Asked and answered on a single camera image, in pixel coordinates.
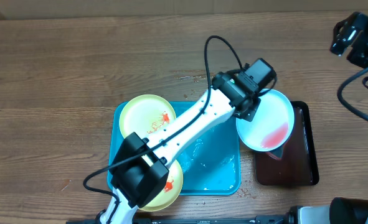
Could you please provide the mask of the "light blue plate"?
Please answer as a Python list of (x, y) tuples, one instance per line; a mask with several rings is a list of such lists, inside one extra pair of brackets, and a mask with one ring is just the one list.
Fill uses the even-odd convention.
[(277, 90), (270, 90), (260, 99), (253, 119), (237, 119), (236, 127), (244, 145), (254, 151), (268, 152), (278, 149), (289, 139), (295, 113), (290, 100)]

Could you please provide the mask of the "red black sponge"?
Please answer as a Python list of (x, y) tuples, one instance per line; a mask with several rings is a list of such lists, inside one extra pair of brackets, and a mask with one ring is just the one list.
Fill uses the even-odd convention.
[(270, 156), (272, 159), (279, 161), (283, 157), (283, 151), (284, 151), (284, 146), (280, 146), (272, 151), (268, 151), (267, 155)]

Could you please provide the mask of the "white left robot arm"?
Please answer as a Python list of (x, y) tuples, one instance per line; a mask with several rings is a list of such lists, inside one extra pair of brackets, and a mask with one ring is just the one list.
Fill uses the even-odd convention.
[(113, 190), (108, 208), (97, 223), (131, 223), (137, 209), (148, 204), (167, 183), (169, 168), (199, 136), (231, 117), (251, 121), (266, 86), (277, 81), (276, 72), (258, 58), (243, 68), (219, 72), (193, 106), (154, 133), (124, 138), (111, 165), (106, 167)]

